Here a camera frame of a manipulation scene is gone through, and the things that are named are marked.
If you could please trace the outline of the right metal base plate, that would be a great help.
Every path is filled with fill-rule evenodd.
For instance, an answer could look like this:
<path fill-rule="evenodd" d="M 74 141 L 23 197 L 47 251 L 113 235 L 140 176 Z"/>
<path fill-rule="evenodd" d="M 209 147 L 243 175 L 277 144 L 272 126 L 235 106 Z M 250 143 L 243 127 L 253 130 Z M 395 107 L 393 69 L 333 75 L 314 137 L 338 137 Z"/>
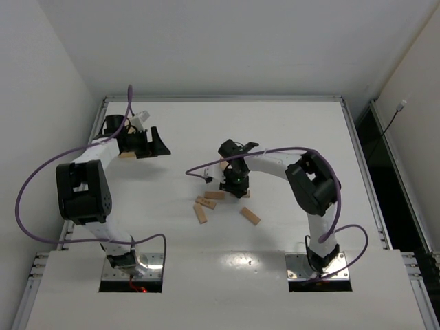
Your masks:
<path fill-rule="evenodd" d="M 319 278 L 324 281 L 350 281 L 347 259 L 344 253 L 339 253 L 323 269 L 319 276 L 312 270 L 305 253 L 288 253 L 285 255 L 287 280 L 289 283 L 301 283 L 309 279 Z"/>

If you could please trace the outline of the wood block with print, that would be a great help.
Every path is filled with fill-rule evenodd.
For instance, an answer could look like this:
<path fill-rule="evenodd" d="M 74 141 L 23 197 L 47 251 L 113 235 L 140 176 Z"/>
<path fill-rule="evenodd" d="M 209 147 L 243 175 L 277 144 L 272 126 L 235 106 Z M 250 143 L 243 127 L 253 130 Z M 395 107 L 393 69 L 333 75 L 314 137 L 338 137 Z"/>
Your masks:
<path fill-rule="evenodd" d="M 207 207 L 207 208 L 209 208 L 211 210 L 214 210 L 215 207 L 217 206 L 217 203 L 215 201 L 213 201 L 211 199 L 206 199 L 206 198 L 201 197 L 201 196 L 198 196 L 196 198 L 195 202 L 200 204 L 200 205 L 202 205 L 202 206 L 204 206 L 204 207 Z"/>

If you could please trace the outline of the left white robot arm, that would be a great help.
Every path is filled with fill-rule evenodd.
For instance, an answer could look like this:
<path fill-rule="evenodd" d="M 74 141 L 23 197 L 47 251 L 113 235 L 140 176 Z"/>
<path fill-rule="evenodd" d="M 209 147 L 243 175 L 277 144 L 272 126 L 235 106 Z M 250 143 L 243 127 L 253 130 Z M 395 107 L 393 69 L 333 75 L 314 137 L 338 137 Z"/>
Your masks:
<path fill-rule="evenodd" d="M 156 127 L 148 129 L 147 111 L 132 118 L 108 115 L 92 144 L 74 161 L 56 167 L 60 214 L 85 227 L 99 240 L 110 266 L 136 275 L 147 269 L 135 248 L 134 238 L 119 229 L 110 214 L 113 201 L 105 170 L 123 153 L 138 159 L 170 155 Z"/>

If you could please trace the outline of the wood block numbered twelve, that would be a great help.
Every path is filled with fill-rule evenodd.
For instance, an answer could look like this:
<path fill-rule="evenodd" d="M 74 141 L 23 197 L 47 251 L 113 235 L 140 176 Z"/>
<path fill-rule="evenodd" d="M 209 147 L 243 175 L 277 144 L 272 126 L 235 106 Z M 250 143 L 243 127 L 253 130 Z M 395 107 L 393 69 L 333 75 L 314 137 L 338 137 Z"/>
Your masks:
<path fill-rule="evenodd" d="M 226 194 L 223 191 L 206 191 L 204 193 L 204 197 L 212 200 L 224 200 L 226 198 Z"/>

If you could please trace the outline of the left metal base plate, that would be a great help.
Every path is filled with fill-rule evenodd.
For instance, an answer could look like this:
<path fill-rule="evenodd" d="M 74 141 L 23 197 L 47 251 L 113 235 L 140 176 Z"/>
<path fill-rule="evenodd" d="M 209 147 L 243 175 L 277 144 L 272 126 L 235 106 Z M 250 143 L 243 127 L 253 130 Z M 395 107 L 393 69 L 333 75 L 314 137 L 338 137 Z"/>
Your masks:
<path fill-rule="evenodd" d="M 164 255 L 162 253 L 139 253 L 136 264 L 112 267 L 106 259 L 101 273 L 102 281 L 127 282 L 132 276 L 135 282 L 161 281 Z"/>

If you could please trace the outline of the wooden block box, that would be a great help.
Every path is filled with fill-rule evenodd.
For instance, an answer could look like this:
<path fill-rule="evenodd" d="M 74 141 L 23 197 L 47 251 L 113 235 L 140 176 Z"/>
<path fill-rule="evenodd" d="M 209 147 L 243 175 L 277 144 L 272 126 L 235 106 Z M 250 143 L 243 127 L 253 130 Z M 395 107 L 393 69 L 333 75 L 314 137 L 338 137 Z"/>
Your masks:
<path fill-rule="evenodd" d="M 120 159 L 136 158 L 136 154 L 134 152 L 124 152 L 124 153 L 119 154 L 118 157 Z"/>

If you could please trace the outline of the metal base plate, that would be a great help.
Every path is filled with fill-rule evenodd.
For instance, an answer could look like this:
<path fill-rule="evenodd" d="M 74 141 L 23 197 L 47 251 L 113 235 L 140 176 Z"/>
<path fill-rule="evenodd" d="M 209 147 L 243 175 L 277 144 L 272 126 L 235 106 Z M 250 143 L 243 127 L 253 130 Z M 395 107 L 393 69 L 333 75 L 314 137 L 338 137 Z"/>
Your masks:
<path fill-rule="evenodd" d="M 132 276 L 135 282 L 161 281 L 164 255 L 162 253 L 139 253 L 136 264 L 112 267 L 106 259 L 101 273 L 102 281 L 127 282 Z"/>
<path fill-rule="evenodd" d="M 288 253 L 285 255 L 287 280 L 289 283 L 301 283 L 309 279 L 319 278 L 324 281 L 350 281 L 347 259 L 344 253 L 339 253 L 323 269 L 319 276 L 312 270 L 305 253 Z"/>

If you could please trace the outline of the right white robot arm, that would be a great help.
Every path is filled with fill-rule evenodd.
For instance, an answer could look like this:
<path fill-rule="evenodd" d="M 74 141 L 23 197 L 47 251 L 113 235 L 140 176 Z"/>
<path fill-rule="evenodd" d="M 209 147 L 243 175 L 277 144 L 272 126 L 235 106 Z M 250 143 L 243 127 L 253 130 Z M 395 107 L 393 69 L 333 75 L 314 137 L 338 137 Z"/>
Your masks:
<path fill-rule="evenodd" d="M 331 232 L 331 219 L 338 213 L 340 187 L 331 174 L 330 167 L 317 153 L 303 154 L 258 151 L 257 143 L 239 146 L 226 140 L 219 154 L 227 159 L 222 170 L 219 189 L 242 198 L 250 185 L 249 173 L 260 172 L 286 180 L 297 204 L 307 213 L 309 246 L 306 248 L 309 265 L 313 271 L 323 273 L 340 252 L 339 244 Z"/>

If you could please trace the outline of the aluminium table frame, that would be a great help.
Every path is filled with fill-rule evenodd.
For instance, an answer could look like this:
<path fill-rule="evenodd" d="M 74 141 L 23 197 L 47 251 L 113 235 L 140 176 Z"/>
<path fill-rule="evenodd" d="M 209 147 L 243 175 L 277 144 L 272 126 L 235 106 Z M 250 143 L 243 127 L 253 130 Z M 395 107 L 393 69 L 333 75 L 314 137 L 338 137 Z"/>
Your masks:
<path fill-rule="evenodd" d="M 28 329 L 438 329 L 424 283 L 389 245 L 351 115 L 339 97 L 135 99 L 171 149 L 119 159 L 107 177 L 113 218 L 144 251 L 166 253 L 160 293 L 101 293 L 102 250 L 53 251 Z M 291 292 L 285 254 L 303 251 L 308 225 L 289 184 L 255 173 L 250 198 L 226 200 L 201 225 L 193 203 L 205 184 L 188 168 L 217 159 L 226 139 L 265 148 L 317 149 L 342 183 L 338 234 L 351 291 Z M 253 225 L 240 214 L 261 218 Z"/>

